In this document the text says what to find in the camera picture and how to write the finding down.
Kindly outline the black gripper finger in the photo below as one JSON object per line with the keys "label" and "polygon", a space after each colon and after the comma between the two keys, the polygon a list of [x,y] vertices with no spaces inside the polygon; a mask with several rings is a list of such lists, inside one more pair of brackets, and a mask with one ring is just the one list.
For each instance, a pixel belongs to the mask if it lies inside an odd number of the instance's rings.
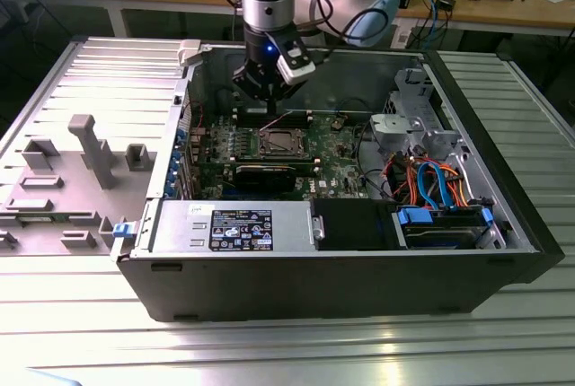
{"label": "black gripper finger", "polygon": [[245,61],[234,72],[233,82],[247,97],[264,101],[266,112],[271,113],[272,70],[268,66],[254,61]]}
{"label": "black gripper finger", "polygon": [[271,112],[276,113],[278,109],[278,103],[282,100],[291,98],[305,84],[306,81],[297,83],[295,85],[288,85],[285,81],[276,81],[271,86]]}

